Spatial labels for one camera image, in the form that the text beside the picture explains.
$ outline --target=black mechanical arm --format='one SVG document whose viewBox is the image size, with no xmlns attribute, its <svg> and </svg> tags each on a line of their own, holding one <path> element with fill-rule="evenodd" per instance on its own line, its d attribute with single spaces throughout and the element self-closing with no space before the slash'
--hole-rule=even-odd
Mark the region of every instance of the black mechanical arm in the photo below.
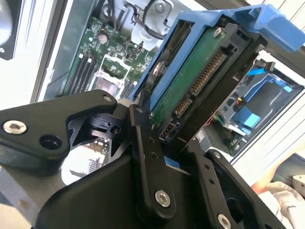
<svg viewBox="0 0 305 229">
<path fill-rule="evenodd" d="M 35 229 L 284 229 L 216 150 L 196 138 L 166 165 L 149 95 L 126 107 L 96 90 L 0 111 L 0 163 L 48 176 L 75 147 L 112 140 L 108 164 L 56 192 Z"/>
</svg>

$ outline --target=white fabric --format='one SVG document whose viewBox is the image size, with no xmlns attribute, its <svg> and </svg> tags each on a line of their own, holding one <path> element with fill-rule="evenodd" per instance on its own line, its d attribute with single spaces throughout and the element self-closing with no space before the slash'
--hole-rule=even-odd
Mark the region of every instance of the white fabric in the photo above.
<svg viewBox="0 0 305 229">
<path fill-rule="evenodd" d="M 268 185 L 268 191 L 259 195 L 287 229 L 305 228 L 305 200 L 283 182 Z"/>
</svg>

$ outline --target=blue drive handle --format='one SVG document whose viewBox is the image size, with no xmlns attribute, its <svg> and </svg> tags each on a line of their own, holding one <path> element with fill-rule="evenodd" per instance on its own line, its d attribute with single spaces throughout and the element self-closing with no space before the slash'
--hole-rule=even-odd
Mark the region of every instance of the blue drive handle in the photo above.
<svg viewBox="0 0 305 229">
<path fill-rule="evenodd" d="M 260 33 L 288 52 L 299 50 L 305 43 L 305 34 L 272 5 L 246 6 L 225 14 L 247 31 Z"/>
</svg>

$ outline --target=round hole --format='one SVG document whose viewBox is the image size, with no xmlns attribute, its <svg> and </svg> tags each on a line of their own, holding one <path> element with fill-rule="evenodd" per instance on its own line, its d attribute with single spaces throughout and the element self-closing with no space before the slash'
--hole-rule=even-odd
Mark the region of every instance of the round hole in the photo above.
<svg viewBox="0 0 305 229">
<path fill-rule="evenodd" d="M 140 107 L 137 107 L 136 110 L 137 110 L 138 112 L 140 112 L 140 113 L 143 113 L 143 112 L 144 112 L 144 110 L 143 110 L 142 108 L 140 108 Z"/>
<path fill-rule="evenodd" d="M 150 143 L 154 143 L 154 140 L 153 140 L 152 137 L 148 137 L 148 141 L 149 141 Z"/>
<path fill-rule="evenodd" d="M 155 152 L 151 152 L 151 156 L 155 159 L 158 158 L 158 155 Z"/>
<path fill-rule="evenodd" d="M 224 225 L 229 225 L 229 223 L 228 223 L 228 221 L 227 221 L 227 220 L 222 219 L 221 221 L 223 222 L 223 224 L 224 224 Z"/>
<path fill-rule="evenodd" d="M 270 227 L 268 224 L 265 224 L 265 228 L 266 229 L 272 229 L 272 227 Z"/>
<path fill-rule="evenodd" d="M 121 132 L 121 128 L 115 125 L 113 128 L 111 128 L 110 132 L 113 134 L 118 134 L 119 132 Z"/>
<path fill-rule="evenodd" d="M 107 100 L 108 102 L 112 101 L 112 98 L 110 98 L 109 96 L 104 95 L 104 99 Z"/>
<path fill-rule="evenodd" d="M 39 139 L 40 145 L 49 150 L 56 150 L 61 147 L 61 140 L 54 135 L 44 135 Z"/>
</svg>

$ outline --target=green circuit board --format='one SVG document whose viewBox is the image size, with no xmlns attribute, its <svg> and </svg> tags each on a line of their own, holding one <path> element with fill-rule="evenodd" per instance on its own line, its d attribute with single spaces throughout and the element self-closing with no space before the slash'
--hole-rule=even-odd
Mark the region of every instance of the green circuit board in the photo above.
<svg viewBox="0 0 305 229">
<path fill-rule="evenodd" d="M 77 73 L 80 55 L 95 61 L 94 71 L 102 69 L 111 77 L 137 82 L 154 54 L 131 42 L 129 37 L 114 30 L 110 25 L 92 17 L 72 63 L 63 94 L 68 92 Z"/>
<path fill-rule="evenodd" d="M 192 84 L 197 83 L 196 80 L 199 81 L 201 87 L 209 80 L 212 75 L 211 73 L 217 67 L 216 65 L 213 67 L 214 64 L 209 63 L 209 59 L 215 55 L 219 43 L 225 37 L 225 33 L 222 33 L 215 38 L 215 30 L 216 28 L 208 28 L 204 32 L 179 72 L 153 108 L 153 116 L 151 117 L 151 123 L 153 125 L 160 126 L 160 124 L 165 121 L 168 114 L 171 114 L 180 103 L 181 105 L 178 106 L 177 111 L 179 112 L 179 109 L 184 109 L 185 111 L 192 101 L 188 98 L 183 98 L 183 95 L 189 90 Z M 221 53 L 218 53 L 215 57 L 220 57 L 217 60 L 217 64 L 220 64 L 225 58 Z M 207 71 L 204 72 L 203 75 L 200 75 L 200 72 L 203 69 L 210 71 L 208 76 L 207 74 L 204 74 Z"/>
</svg>

